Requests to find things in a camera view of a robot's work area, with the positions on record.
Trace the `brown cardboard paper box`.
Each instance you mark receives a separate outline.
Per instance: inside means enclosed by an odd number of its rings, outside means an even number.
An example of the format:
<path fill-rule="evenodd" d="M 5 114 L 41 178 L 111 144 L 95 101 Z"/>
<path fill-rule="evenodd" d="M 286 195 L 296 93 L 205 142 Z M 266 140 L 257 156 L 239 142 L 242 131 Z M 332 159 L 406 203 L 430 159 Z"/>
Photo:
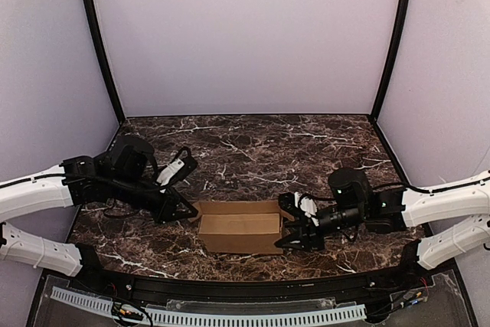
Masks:
<path fill-rule="evenodd" d="M 284 215 L 277 200 L 198 201 L 198 238 L 210 253 L 282 254 Z"/>

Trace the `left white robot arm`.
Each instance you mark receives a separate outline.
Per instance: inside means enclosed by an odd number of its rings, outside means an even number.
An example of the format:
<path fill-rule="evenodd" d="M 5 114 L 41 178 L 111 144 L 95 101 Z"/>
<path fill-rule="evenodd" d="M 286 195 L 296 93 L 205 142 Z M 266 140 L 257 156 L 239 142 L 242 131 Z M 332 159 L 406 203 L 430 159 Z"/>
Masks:
<path fill-rule="evenodd" d="M 58 243 L 10 220 L 52 208 L 75 208 L 109 199 L 151 214 L 156 224 L 193 218 L 198 210 L 174 186 L 198 163 L 188 147 L 159 168 L 150 143 L 120 136 L 101 154 L 66 159 L 42 172 L 1 184 L 1 258 L 76 277 L 101 269 L 94 247 Z"/>

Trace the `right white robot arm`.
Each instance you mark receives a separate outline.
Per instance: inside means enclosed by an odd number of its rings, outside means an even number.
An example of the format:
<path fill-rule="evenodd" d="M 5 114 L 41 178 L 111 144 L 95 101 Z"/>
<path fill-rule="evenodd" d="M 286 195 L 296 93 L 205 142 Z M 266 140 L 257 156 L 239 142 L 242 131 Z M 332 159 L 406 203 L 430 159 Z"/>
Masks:
<path fill-rule="evenodd" d="M 364 171 L 340 168 L 328 177 L 330 206 L 311 194 L 285 193 L 279 207 L 292 216 L 289 234 L 276 247 L 307 252 L 325 248 L 325 236 L 363 225 L 376 234 L 405 231 L 432 221 L 460 218 L 458 224 L 403 247 L 399 267 L 423 272 L 489 242 L 489 173 L 445 185 L 418 188 L 406 182 L 372 186 Z"/>

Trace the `black front rail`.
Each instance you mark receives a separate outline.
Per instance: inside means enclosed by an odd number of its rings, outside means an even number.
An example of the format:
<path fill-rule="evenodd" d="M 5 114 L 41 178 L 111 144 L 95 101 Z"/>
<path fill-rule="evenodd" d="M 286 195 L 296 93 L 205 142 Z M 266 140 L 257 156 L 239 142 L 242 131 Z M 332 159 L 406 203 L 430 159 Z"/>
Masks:
<path fill-rule="evenodd" d="M 414 267 L 389 267 L 349 276 L 276 282 L 171 280 L 92 267 L 82 271 L 70 284 L 140 307 L 149 304 L 163 306 L 172 300 L 267 303 L 333 299 L 336 302 L 364 303 L 369 313 L 385 316 L 392 309 L 390 295 L 403 295 L 418 288 L 426 292 L 433 282 L 426 272 Z"/>

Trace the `right black frame post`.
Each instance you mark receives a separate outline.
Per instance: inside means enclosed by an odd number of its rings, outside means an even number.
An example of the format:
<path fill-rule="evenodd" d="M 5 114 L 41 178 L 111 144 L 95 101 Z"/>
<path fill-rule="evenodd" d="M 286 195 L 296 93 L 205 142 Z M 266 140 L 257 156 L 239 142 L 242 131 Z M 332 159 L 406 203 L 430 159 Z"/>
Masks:
<path fill-rule="evenodd" d="M 401 38 L 403 35 L 403 28 L 407 16 L 407 10 L 410 0 L 398 0 L 397 10 L 394 19 L 394 26 L 390 37 L 390 43 L 387 49 L 387 56 L 384 63 L 384 68 L 381 74 L 380 83 L 377 89 L 374 104 L 371 109 L 370 118 L 372 122 L 377 122 L 381 114 L 381 110 L 384 105 L 387 90 L 390 84 L 390 79 L 394 70 L 397 54 Z"/>

